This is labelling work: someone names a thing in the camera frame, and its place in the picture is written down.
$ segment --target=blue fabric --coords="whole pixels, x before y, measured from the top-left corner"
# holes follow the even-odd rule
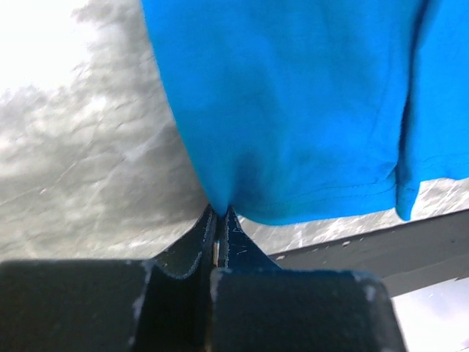
[[[469,1],[143,0],[219,214],[264,224],[396,207],[469,177]]]

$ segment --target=marble surface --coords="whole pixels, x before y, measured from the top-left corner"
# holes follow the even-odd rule
[[[0,260],[149,257],[207,203],[171,118],[139,0],[0,1]],[[414,219],[469,208],[425,183]],[[399,224],[393,211],[289,227],[268,253]]]

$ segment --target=blue cloth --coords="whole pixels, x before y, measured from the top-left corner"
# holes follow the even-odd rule
[[[264,224],[396,207],[469,177],[469,1],[143,0],[207,196]]]

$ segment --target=blue shorts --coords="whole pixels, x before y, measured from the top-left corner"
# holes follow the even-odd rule
[[[143,0],[213,207],[291,224],[469,177],[469,1]]]

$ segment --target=gray marble tabletop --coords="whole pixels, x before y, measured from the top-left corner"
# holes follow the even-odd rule
[[[149,257],[207,200],[171,117],[139,0],[0,1],[0,259]],[[414,219],[469,208],[423,184]],[[266,227],[268,253],[399,224],[393,211]]]

